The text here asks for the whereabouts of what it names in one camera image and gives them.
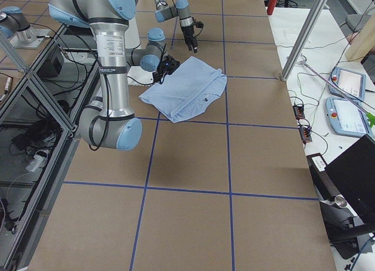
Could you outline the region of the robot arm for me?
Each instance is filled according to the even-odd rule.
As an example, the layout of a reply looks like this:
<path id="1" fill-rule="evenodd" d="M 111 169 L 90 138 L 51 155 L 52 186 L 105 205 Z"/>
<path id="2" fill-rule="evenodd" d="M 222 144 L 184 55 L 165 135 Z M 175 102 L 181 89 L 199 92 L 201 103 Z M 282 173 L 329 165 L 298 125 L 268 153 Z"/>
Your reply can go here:
<path id="1" fill-rule="evenodd" d="M 162 23 L 167 20 L 178 18 L 183 38 L 188 50 L 197 53 L 198 42 L 195 28 L 203 29 L 204 23 L 196 20 L 191 12 L 188 0 L 154 0 L 155 17 L 157 22 Z"/>
<path id="2" fill-rule="evenodd" d="M 49 0 L 53 19 L 91 29 L 96 41 L 101 95 L 83 109 L 78 127 L 93 151 L 101 147 L 132 150 L 141 138 L 142 122 L 129 104 L 130 67 L 151 72 L 156 83 L 179 67 L 179 62 L 168 55 L 160 28 L 149 31 L 146 48 L 126 49 L 125 32 L 135 10 L 135 0 Z"/>

